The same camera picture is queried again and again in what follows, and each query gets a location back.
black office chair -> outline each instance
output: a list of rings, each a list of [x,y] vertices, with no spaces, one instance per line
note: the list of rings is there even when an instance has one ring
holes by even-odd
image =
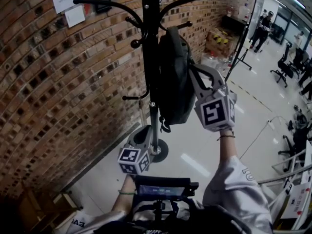
[[[287,151],[279,151],[278,154],[289,154],[290,157],[298,154],[299,152],[306,149],[307,140],[311,141],[312,138],[308,138],[308,133],[312,128],[312,124],[308,124],[306,127],[303,127],[301,129],[297,129],[295,133],[293,134],[292,140],[294,142],[294,145],[292,145],[286,135],[283,135],[283,138],[286,139],[287,144],[289,146],[289,150]],[[305,160],[305,154],[299,155],[299,160],[304,161]],[[288,163],[288,167],[284,169],[284,172],[287,172],[290,169],[292,161],[290,160]]]
[[[296,74],[298,75],[298,79],[299,79],[300,71],[301,73],[304,72],[303,67],[307,58],[309,58],[309,55],[305,55],[305,52],[302,49],[296,48],[296,55],[293,59],[293,62],[290,61],[290,67],[294,72],[296,72]]]
[[[276,73],[279,76],[279,79],[276,81],[276,83],[279,83],[279,81],[281,79],[285,82],[285,88],[288,86],[287,82],[286,82],[286,76],[289,76],[290,78],[293,78],[293,70],[292,70],[292,68],[289,65],[285,64],[285,61],[287,59],[290,47],[291,47],[291,43],[287,43],[286,44],[285,53],[283,54],[283,57],[281,58],[281,60],[279,60],[278,63],[277,63],[277,65],[281,69],[281,71],[279,71],[279,70],[270,70],[271,73],[274,72],[274,73]]]

backpack strap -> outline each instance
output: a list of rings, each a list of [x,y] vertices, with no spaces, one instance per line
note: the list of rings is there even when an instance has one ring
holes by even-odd
[[[179,35],[179,31],[177,27],[168,28],[167,33],[168,38],[172,42],[172,46],[174,48],[175,57],[184,57],[183,49],[182,49],[182,41],[181,36]]]
[[[166,124],[163,116],[159,117],[159,121],[161,122],[160,132],[162,133],[161,130],[164,130],[166,133],[171,133],[170,126]]]

stand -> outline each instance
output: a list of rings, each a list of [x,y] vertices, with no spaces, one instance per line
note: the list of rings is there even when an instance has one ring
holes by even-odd
[[[158,29],[159,27],[163,30],[167,30],[163,27],[160,22],[164,15],[174,7],[180,6],[185,3],[189,3],[195,0],[178,0],[167,5],[162,11],[160,11],[160,1],[161,0],[142,0],[143,7],[143,21],[141,18],[129,7],[112,1],[104,0],[74,0],[74,4],[79,3],[89,3],[89,4],[100,4],[108,5],[121,8],[127,11],[134,19],[127,17],[126,21],[131,23],[133,26],[141,30],[142,38],[139,40],[133,40],[131,46],[133,48],[138,48],[142,45],[143,59],[144,59],[144,71],[145,71],[145,82],[146,82],[146,92],[139,97],[127,97],[124,96],[123,100],[129,99],[143,99],[150,94],[150,116],[151,116],[151,126],[153,130],[153,140],[152,146],[153,155],[159,155],[161,153],[161,146],[158,142],[158,104],[159,98],[157,94],[157,88],[160,76],[159,69],[159,51],[158,51]],[[183,28],[186,26],[191,26],[191,22],[179,25],[178,28]]]
[[[249,67],[249,70],[252,70],[253,67],[251,67],[248,63],[244,62],[244,59],[245,59],[245,56],[247,55],[248,50],[249,50],[249,49],[246,49],[245,53],[242,55],[241,58],[237,58],[238,61],[235,63],[234,67],[235,67],[235,66],[238,64],[238,62],[240,61],[240,62],[244,63],[246,66],[248,66],[248,67]]]

black backpack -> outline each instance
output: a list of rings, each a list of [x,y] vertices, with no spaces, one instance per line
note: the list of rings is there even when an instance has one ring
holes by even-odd
[[[160,80],[159,110],[161,130],[171,132],[170,125],[185,123],[195,101],[195,93],[189,76],[193,64],[191,49],[177,27],[168,28],[159,43]]]

bracelet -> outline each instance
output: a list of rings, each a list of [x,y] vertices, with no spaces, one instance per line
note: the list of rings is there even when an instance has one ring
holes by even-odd
[[[133,193],[124,193],[121,190],[118,190],[118,192],[119,192],[120,195],[134,195],[135,194],[135,192],[133,192]]]
[[[220,138],[217,139],[217,141],[219,141],[219,140],[220,140],[221,138],[223,138],[223,137],[232,137],[232,138],[235,138],[234,135],[223,135],[223,136],[220,136]]]

